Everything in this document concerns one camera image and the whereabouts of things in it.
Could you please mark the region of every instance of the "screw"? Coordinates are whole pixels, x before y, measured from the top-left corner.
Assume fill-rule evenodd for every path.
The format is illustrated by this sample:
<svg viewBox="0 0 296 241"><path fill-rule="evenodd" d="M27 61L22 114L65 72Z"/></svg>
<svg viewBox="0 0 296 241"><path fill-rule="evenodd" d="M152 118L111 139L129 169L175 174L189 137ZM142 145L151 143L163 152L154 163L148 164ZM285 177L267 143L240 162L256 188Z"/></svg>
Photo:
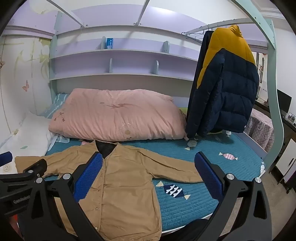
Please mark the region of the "screw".
<svg viewBox="0 0 296 241"><path fill-rule="evenodd" d="M70 179L70 177L71 177L70 173L66 173L66 174L63 175L64 180L68 180L68 179Z"/></svg>
<svg viewBox="0 0 296 241"><path fill-rule="evenodd" d="M234 175L231 174L231 173L228 173L228 174L226 175L226 177L227 177L229 180L233 180L233 179L234 179Z"/></svg>
<svg viewBox="0 0 296 241"><path fill-rule="evenodd" d="M41 177L39 177L39 178L36 179L36 182L37 183L42 183L42 181L43 181L43 179Z"/></svg>
<svg viewBox="0 0 296 241"><path fill-rule="evenodd" d="M261 178L256 177L256 178L255 178L255 182L257 182L257 183L261 183Z"/></svg>

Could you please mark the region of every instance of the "navy and yellow puffer jacket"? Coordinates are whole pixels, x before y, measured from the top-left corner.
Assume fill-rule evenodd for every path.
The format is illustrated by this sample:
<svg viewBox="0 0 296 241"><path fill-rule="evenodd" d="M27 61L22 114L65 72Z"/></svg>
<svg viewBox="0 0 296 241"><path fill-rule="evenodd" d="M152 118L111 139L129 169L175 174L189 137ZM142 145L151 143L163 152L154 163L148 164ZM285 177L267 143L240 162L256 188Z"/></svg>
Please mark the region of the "navy and yellow puffer jacket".
<svg viewBox="0 0 296 241"><path fill-rule="evenodd" d="M190 93L186 133L243 132L259 85L253 54L237 25L205 33Z"/></svg>

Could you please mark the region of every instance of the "tan jacket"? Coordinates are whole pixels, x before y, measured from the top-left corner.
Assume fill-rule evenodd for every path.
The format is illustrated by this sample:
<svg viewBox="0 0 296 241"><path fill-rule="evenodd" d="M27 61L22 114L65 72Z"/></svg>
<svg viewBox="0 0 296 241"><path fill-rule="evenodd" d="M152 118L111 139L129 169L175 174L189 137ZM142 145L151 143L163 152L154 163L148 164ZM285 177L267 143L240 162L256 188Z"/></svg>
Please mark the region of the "tan jacket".
<svg viewBox="0 0 296 241"><path fill-rule="evenodd" d="M86 163L97 149L95 141L72 146L63 152L44 156L48 168L45 175L62 176ZM17 157L18 172L40 157ZM159 240L162 232L160 207L152 178L197 183L202 179L194 163L161 156L152 151L117 143L103 162L97 178L85 199L79 204L93 226L105 240ZM68 232L74 230L63 210L57 207Z"/></svg>

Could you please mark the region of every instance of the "blue box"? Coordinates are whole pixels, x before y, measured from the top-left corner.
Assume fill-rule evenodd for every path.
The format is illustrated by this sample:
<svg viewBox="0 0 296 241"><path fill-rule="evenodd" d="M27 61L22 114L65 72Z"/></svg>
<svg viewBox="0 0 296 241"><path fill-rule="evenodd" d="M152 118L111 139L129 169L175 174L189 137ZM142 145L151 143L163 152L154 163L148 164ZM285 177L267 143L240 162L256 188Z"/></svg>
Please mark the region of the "blue box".
<svg viewBox="0 0 296 241"><path fill-rule="evenodd" d="M106 49L112 49L112 48L113 48L113 38L107 38Z"/></svg>

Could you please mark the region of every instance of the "pink comforter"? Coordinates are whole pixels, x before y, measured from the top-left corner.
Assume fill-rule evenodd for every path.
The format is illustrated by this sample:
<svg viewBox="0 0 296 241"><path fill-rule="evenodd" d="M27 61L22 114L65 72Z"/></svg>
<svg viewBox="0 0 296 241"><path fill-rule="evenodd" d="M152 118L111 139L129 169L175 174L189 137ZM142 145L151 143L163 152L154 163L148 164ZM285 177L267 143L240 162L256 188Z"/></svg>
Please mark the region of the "pink comforter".
<svg viewBox="0 0 296 241"><path fill-rule="evenodd" d="M74 89L54 113L49 130L103 141L182 139L185 115L172 100L148 90Z"/></svg>

